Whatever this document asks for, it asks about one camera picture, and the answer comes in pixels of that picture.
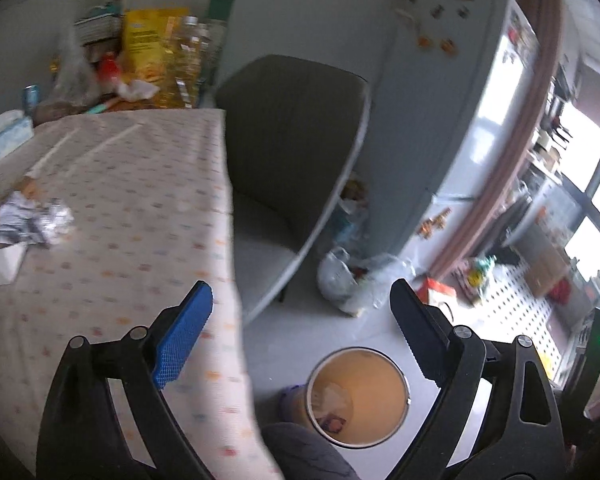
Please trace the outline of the white paper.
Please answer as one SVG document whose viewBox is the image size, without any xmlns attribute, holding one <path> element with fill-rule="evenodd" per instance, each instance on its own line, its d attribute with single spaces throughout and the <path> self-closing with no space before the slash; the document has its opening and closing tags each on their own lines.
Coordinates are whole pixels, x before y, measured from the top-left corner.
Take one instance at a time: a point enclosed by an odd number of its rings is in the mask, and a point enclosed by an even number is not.
<svg viewBox="0 0 600 480">
<path fill-rule="evenodd" d="M 15 281 L 27 249 L 28 244 L 23 242 L 0 248 L 0 286 Z"/>
</svg>

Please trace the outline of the silver foil wrapper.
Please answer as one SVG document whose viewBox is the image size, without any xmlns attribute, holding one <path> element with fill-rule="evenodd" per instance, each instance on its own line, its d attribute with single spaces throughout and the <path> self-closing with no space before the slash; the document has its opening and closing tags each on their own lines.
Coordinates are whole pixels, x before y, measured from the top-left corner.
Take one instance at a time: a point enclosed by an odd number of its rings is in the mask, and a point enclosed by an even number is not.
<svg viewBox="0 0 600 480">
<path fill-rule="evenodd" d="M 73 227 L 72 210 L 54 198 L 41 204 L 12 192 L 0 206 L 0 244 L 57 245 Z"/>
</svg>

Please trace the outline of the small brown cardboard box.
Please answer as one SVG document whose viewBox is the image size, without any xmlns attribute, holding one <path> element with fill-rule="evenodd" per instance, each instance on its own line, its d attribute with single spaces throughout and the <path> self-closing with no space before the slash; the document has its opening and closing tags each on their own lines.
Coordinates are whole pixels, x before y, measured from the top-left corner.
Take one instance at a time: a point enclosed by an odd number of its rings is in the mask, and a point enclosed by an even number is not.
<svg viewBox="0 0 600 480">
<path fill-rule="evenodd" d="M 42 193 L 38 181 L 30 176 L 25 176 L 18 183 L 18 191 L 26 200 L 40 200 Z"/>
</svg>

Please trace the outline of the blue patterned carton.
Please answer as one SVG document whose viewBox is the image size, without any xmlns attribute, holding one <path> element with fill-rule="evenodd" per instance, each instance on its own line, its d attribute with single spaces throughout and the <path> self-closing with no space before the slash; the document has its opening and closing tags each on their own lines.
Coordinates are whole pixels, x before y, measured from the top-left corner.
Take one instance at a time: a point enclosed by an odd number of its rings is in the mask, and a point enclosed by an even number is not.
<svg viewBox="0 0 600 480">
<path fill-rule="evenodd" d="M 306 385 L 290 386 L 280 393 L 278 414 L 282 422 L 292 422 L 304 428 L 311 427 Z"/>
</svg>

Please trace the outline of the round trash bin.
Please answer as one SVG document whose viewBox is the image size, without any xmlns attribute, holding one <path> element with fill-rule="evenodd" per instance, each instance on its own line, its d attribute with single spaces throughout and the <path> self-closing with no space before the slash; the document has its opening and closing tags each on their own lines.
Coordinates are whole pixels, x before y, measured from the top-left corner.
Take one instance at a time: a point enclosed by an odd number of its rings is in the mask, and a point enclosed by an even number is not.
<svg viewBox="0 0 600 480">
<path fill-rule="evenodd" d="M 393 437 L 410 410 L 400 367 L 365 347 L 332 352 L 314 367 L 303 393 L 304 417 L 320 436 L 342 448 L 372 448 Z"/>
</svg>

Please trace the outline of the white pegboard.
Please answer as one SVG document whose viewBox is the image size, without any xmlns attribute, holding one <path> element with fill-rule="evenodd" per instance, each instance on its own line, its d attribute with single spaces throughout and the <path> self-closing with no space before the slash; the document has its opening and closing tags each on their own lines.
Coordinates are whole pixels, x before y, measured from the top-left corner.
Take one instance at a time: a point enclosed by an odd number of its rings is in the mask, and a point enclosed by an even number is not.
<svg viewBox="0 0 600 480">
<path fill-rule="evenodd" d="M 518 335 L 529 336 L 548 378 L 557 382 L 570 330 L 550 300 L 533 296 L 524 278 L 528 269 L 524 259 L 518 266 L 495 266 L 486 296 L 476 307 L 478 333 L 501 342 L 511 342 Z"/>
</svg>

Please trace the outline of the orange gift box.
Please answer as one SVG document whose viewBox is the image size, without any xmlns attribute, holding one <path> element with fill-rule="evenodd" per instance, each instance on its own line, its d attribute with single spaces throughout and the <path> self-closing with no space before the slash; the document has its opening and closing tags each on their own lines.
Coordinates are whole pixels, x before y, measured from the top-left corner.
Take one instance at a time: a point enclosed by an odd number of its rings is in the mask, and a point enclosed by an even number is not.
<svg viewBox="0 0 600 480">
<path fill-rule="evenodd" d="M 423 304 L 440 309 L 450 322 L 455 320 L 454 308 L 457 306 L 456 290 L 432 278 L 425 278 L 417 289 L 416 295 Z"/>
</svg>

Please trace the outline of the plastic bag on floor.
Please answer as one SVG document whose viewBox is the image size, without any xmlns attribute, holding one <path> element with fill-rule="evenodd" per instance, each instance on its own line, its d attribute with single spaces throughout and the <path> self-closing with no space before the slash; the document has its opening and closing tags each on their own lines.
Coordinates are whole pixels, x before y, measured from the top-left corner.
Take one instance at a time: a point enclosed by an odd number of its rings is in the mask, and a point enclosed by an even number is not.
<svg viewBox="0 0 600 480">
<path fill-rule="evenodd" d="M 328 302 L 351 318 L 359 318 L 367 310 L 380 309 L 387 303 L 396 280 L 409 281 L 415 275 L 410 260 L 389 254 L 359 259 L 343 247 L 335 247 L 318 265 L 316 282 Z"/>
</svg>

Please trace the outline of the person knee dark trousers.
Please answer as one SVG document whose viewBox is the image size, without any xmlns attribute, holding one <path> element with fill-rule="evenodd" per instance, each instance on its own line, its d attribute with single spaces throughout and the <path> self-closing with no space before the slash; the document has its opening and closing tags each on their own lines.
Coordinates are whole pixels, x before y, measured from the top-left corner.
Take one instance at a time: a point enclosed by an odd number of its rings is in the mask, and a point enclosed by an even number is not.
<svg viewBox="0 0 600 480">
<path fill-rule="evenodd" d="M 261 430 L 264 444 L 285 479 L 358 480 L 354 468 L 318 434 L 292 422 Z"/>
</svg>

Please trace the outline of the bag beside refrigerator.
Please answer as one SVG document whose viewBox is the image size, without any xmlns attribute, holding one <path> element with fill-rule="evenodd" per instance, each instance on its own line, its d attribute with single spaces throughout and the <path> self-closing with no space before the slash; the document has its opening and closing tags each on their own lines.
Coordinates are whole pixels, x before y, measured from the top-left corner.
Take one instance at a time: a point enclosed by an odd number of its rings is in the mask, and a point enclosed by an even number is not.
<svg viewBox="0 0 600 480">
<path fill-rule="evenodd" d="M 347 180 L 330 218 L 332 244 L 359 250 L 368 227 L 368 186 L 357 174 Z"/>
</svg>

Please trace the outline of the blue tissue box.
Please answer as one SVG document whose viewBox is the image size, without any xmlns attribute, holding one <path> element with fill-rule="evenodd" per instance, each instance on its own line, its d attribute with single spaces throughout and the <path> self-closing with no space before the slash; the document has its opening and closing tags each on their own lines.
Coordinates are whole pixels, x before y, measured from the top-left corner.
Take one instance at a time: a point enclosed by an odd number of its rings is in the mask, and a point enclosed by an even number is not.
<svg viewBox="0 0 600 480">
<path fill-rule="evenodd" d="M 23 110 L 0 114 L 0 161 L 34 136 L 32 119 Z"/>
</svg>

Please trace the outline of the crumpled tissue by bottles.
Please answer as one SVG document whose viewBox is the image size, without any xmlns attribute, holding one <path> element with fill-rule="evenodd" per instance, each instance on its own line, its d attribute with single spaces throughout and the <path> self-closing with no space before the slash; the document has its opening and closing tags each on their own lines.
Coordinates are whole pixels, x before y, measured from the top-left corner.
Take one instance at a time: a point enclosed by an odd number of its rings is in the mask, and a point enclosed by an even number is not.
<svg viewBox="0 0 600 480">
<path fill-rule="evenodd" d="M 116 93 L 123 101 L 134 103 L 151 100 L 159 90 L 160 88 L 151 82 L 133 79 L 128 84 L 120 81 Z"/>
</svg>

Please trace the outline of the blue drink can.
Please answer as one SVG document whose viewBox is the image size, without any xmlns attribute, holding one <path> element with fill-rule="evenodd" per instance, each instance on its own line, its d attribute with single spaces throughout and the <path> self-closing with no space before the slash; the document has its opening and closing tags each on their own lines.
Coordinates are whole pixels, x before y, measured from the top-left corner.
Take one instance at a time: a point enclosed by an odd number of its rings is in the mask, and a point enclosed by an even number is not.
<svg viewBox="0 0 600 480">
<path fill-rule="evenodd" d="M 32 116 L 40 102 L 40 88 L 37 84 L 28 84 L 22 90 L 22 109 L 24 114 Z"/>
</svg>

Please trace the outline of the clear plastic bag on table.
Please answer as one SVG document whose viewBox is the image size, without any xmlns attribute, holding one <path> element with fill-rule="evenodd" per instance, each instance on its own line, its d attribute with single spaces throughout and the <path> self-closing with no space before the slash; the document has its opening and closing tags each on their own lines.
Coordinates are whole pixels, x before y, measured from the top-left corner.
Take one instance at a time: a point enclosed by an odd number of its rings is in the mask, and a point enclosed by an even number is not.
<svg viewBox="0 0 600 480">
<path fill-rule="evenodd" d="M 102 96 L 94 68 L 70 25 L 59 41 L 59 65 L 50 95 L 34 109 L 33 123 L 54 122 L 95 106 Z"/>
</svg>

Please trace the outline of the cooking oil bottle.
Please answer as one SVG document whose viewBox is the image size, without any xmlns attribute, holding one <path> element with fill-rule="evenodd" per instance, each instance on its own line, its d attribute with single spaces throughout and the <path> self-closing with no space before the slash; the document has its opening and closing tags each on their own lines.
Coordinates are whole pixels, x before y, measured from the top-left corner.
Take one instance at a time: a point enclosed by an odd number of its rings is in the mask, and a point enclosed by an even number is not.
<svg viewBox="0 0 600 480">
<path fill-rule="evenodd" d="M 172 16 L 162 38 L 162 67 L 157 94 L 160 108 L 195 108 L 201 71 L 201 38 L 198 18 Z"/>
</svg>

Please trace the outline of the red round bottle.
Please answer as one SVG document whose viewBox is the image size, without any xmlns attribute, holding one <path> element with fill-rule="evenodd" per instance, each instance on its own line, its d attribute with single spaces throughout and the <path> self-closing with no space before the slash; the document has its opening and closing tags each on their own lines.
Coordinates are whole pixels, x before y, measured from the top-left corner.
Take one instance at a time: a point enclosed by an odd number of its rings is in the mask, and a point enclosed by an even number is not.
<svg viewBox="0 0 600 480">
<path fill-rule="evenodd" d="M 105 53 L 97 66 L 97 79 L 102 94 L 114 93 L 121 80 L 121 68 L 112 52 Z"/>
</svg>

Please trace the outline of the white refrigerator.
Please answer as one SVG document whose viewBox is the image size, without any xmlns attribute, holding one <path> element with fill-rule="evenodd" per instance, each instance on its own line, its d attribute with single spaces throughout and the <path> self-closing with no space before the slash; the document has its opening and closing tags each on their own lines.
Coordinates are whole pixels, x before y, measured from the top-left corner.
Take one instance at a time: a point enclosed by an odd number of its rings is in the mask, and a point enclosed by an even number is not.
<svg viewBox="0 0 600 480">
<path fill-rule="evenodd" d="M 515 0 L 400 2 L 360 162 L 371 254 L 431 272 L 504 153 L 538 50 Z"/>
</svg>

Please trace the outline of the grey upholstered chair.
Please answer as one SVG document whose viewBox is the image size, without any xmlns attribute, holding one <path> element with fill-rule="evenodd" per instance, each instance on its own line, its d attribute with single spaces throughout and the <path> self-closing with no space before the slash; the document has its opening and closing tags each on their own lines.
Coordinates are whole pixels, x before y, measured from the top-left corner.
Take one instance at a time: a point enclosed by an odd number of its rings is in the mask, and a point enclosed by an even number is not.
<svg viewBox="0 0 600 480">
<path fill-rule="evenodd" d="M 269 54 L 228 78 L 215 104 L 225 113 L 235 280 L 249 324 L 283 295 L 336 208 L 365 139 L 370 85 Z"/>
</svg>

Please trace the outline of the yellow snack bag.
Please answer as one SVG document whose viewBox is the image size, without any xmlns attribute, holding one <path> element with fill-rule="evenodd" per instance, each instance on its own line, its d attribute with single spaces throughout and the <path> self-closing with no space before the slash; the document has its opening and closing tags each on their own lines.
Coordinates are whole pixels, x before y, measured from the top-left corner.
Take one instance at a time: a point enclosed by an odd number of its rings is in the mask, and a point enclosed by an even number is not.
<svg viewBox="0 0 600 480">
<path fill-rule="evenodd" d="M 164 68 L 163 49 L 188 9 L 150 8 L 126 11 L 122 20 L 123 73 L 130 79 L 160 81 Z"/>
</svg>

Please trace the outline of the green tall box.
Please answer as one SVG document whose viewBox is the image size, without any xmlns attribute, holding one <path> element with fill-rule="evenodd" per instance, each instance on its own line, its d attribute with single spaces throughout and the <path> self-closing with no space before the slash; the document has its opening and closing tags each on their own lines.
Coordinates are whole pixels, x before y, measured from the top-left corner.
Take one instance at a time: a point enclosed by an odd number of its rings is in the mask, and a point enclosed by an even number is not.
<svg viewBox="0 0 600 480">
<path fill-rule="evenodd" d="M 235 0 L 209 0 L 206 22 L 210 34 L 209 55 L 212 70 L 218 70 L 220 67 L 234 2 Z"/>
</svg>

